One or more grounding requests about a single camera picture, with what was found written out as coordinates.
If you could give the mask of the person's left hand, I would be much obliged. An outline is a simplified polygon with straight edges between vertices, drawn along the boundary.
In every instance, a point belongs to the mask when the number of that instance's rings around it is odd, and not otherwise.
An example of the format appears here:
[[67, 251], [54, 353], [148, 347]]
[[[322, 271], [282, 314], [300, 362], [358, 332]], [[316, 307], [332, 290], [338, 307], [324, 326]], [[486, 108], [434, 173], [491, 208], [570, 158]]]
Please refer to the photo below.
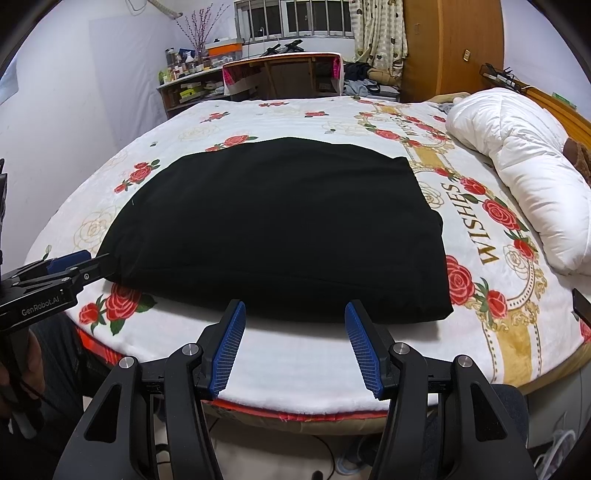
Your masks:
[[19, 392], [38, 399], [45, 390], [40, 344], [30, 329], [1, 339], [1, 394], [11, 403]]

